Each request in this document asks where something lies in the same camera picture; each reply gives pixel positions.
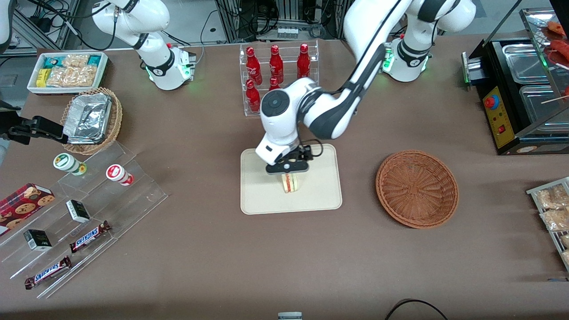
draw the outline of snickers bar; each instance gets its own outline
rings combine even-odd
[[[99,224],[97,228],[91,230],[89,233],[79,238],[79,240],[70,244],[69,247],[71,247],[71,253],[75,253],[80,249],[84,248],[86,245],[91,243],[93,240],[101,236],[109,229],[110,229],[109,223],[105,220],[103,223]]]
[[[60,272],[65,268],[71,268],[71,260],[69,259],[68,256],[65,256],[63,260],[47,268],[46,270],[36,274],[35,277],[30,277],[26,279],[26,282],[24,283],[26,286],[26,290],[32,289],[33,287],[37,286],[38,283],[44,281],[45,279],[53,277],[56,273]]]

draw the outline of coca-cola bottle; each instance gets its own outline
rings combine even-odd
[[[308,45],[300,45],[300,55],[296,60],[296,78],[310,77],[310,57],[308,55]]]
[[[271,60],[269,61],[269,66],[271,67],[271,77],[275,77],[278,83],[283,83],[285,80],[285,70],[283,66],[283,58],[279,54],[279,46],[271,46]]]
[[[245,52],[247,53],[247,73],[249,78],[255,81],[255,84],[261,85],[263,83],[263,76],[261,76],[261,64],[259,59],[255,56],[255,49],[248,47]]]
[[[271,80],[269,80],[269,83],[271,84],[271,86],[269,86],[269,91],[281,88],[281,86],[279,85],[279,80],[277,80],[276,77],[271,77]]]
[[[252,79],[247,79],[245,82],[247,86],[247,91],[245,91],[245,95],[247,96],[247,103],[249,104],[249,108],[253,113],[259,113],[259,109],[261,108],[261,98],[259,97],[259,90],[255,88],[255,84],[253,83]]]

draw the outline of wicker basket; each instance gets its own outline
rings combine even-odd
[[[79,154],[83,154],[83,155],[92,155],[95,152],[102,149],[104,146],[108,145],[109,143],[111,143],[117,139],[118,132],[121,130],[121,121],[122,121],[121,102],[118,101],[117,96],[111,90],[108,90],[106,88],[97,88],[97,89],[81,92],[81,93],[79,93],[79,95],[94,95],[96,93],[104,93],[113,99],[113,105],[111,106],[111,109],[110,109],[109,124],[107,125],[105,140],[98,145],[72,145],[72,144],[68,143],[66,145],[63,145],[65,150],[72,152],[72,153],[79,153]],[[72,101],[73,101],[73,99],[67,104],[67,107],[65,108],[65,111],[63,112],[63,116],[62,116],[61,121],[60,121],[61,125],[65,124],[65,120],[67,119],[67,114],[69,112],[69,107],[71,106]]]
[[[417,229],[442,225],[459,202],[458,186],[448,167],[417,150],[385,159],[377,171],[376,192],[395,220]]]

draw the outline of emergency stop button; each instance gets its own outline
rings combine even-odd
[[[495,110],[498,108],[499,104],[500,98],[498,98],[496,95],[492,95],[491,97],[488,97],[484,100],[484,106],[490,110]]]

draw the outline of brown tablecloth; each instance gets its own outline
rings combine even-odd
[[[263,129],[243,115],[238,46],[208,47],[195,81],[171,92],[148,80],[135,51],[109,51],[105,86],[124,109],[119,141],[171,196],[47,300],[0,274],[0,312],[16,312],[2,319],[274,319],[293,310],[306,320],[378,319],[404,298],[453,319],[567,319],[569,284],[546,282],[566,273],[525,194],[568,176],[567,156],[496,156],[478,96],[461,86],[460,53],[480,39],[437,39],[413,83],[375,79],[331,142],[338,210],[265,216],[240,210],[240,154]],[[339,41],[320,42],[320,52],[320,82],[335,89],[354,58]],[[68,100],[30,94],[23,114],[58,120]],[[12,143],[0,196],[55,183],[63,173],[51,161],[62,149]],[[379,165],[404,149],[439,157],[456,177],[460,203],[442,227],[406,228],[377,199]]]

